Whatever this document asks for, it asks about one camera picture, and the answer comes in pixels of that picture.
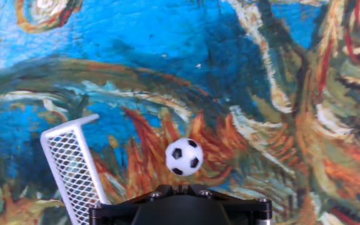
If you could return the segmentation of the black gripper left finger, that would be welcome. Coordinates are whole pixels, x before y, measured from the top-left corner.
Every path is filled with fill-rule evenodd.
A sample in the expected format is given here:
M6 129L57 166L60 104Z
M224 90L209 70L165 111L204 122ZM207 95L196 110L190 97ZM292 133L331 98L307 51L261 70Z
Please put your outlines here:
M89 207L89 225L114 224L121 217L134 217L138 209L146 203L180 193L180 185L159 185L155 190L119 204L96 203Z

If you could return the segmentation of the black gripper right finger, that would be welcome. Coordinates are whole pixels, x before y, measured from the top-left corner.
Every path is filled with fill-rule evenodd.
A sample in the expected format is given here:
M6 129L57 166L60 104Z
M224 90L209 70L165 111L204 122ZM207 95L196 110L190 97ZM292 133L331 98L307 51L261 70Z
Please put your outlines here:
M234 196L208 189L202 184L180 185L179 193L211 199L221 204L227 213L241 213L248 218L248 224L272 225L272 201L266 197L240 199Z

